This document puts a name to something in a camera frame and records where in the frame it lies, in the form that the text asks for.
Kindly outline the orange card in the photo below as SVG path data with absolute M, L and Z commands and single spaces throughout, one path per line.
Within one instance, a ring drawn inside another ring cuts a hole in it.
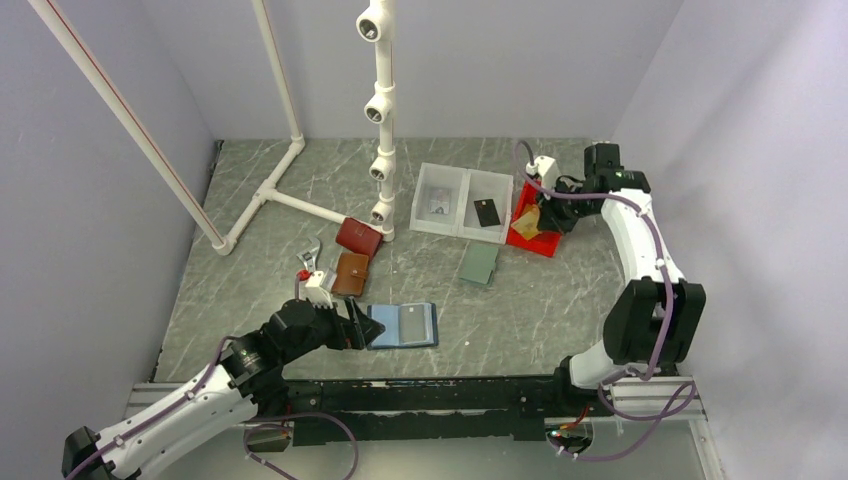
M 525 241 L 530 241 L 539 236 L 540 209 L 536 204 L 528 204 L 521 214 L 512 221 L 510 228 Z

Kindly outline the blue leather card holder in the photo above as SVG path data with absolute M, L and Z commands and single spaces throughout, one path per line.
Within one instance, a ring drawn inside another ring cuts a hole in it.
M 434 303 L 371 304 L 367 314 L 385 326 L 385 331 L 370 342 L 369 350 L 426 348 L 439 344 Z

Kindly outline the black credit card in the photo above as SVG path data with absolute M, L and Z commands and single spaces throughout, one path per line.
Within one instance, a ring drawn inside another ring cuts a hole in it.
M 473 206 L 481 228 L 500 226 L 502 224 L 496 203 L 493 199 L 474 200 Z

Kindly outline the silver VIP credit card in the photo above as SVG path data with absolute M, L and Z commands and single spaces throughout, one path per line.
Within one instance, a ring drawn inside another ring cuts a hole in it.
M 428 192 L 428 212 L 437 215 L 448 215 L 451 213 L 452 190 L 434 187 Z

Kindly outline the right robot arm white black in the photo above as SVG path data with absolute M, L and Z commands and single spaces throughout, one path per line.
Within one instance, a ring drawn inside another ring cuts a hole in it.
M 551 388 L 555 409 L 574 415 L 588 404 L 590 388 L 627 371 L 652 377 L 682 362 L 706 292 L 675 264 L 656 222 L 649 181 L 643 172 L 622 165 L 618 145 L 586 147 L 580 178 L 561 173 L 549 156 L 529 160 L 523 172 L 536 191 L 540 229 L 568 233 L 580 220 L 600 217 L 624 274 L 624 289 L 603 322 L 601 339 L 571 357 L 570 377 Z

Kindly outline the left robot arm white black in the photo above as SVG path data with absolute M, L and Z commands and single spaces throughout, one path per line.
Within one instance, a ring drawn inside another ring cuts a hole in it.
M 139 479 L 239 423 L 272 426 L 298 417 L 283 378 L 286 365 L 325 347 L 363 350 L 384 333 L 356 301 L 316 306 L 292 299 L 257 330 L 224 337 L 191 380 L 111 427 L 81 427 L 65 440 L 66 479 Z

